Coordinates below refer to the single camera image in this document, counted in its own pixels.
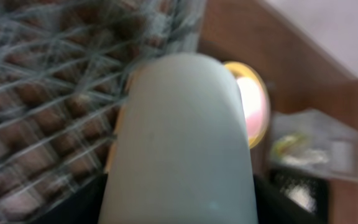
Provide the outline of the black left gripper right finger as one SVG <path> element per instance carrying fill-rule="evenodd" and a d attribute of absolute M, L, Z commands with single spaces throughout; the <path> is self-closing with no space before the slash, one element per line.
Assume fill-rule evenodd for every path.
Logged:
<path fill-rule="evenodd" d="M 257 175 L 253 179 L 259 224 L 324 224 L 266 180 Z"/>

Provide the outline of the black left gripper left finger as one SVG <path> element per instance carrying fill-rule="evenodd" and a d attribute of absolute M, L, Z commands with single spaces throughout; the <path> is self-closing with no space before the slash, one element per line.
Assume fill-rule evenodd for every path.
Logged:
<path fill-rule="evenodd" d="M 97 224 L 107 174 L 99 174 L 63 203 L 38 217 L 32 224 Z"/>

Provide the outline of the green snack wrapper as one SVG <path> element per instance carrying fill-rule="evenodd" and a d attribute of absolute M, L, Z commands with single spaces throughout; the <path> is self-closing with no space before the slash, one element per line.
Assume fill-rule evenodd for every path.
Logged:
<path fill-rule="evenodd" d="M 301 133 L 282 136 L 273 143 L 271 155 L 281 159 L 288 155 L 295 155 L 303 151 L 308 144 L 308 137 Z"/>

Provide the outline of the pink bowl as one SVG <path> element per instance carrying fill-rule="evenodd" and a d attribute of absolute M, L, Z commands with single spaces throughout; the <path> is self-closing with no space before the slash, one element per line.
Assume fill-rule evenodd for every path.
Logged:
<path fill-rule="evenodd" d="M 249 141 L 255 141 L 264 134 L 269 111 L 264 90 L 260 83 L 249 77 L 236 80 L 241 93 L 242 107 Z"/>

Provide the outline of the cream cup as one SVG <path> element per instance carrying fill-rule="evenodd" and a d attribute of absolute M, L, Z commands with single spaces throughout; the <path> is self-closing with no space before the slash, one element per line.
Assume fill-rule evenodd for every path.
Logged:
<path fill-rule="evenodd" d="M 131 85 L 100 223 L 257 223 L 241 95 L 223 64 L 174 54 Z"/>

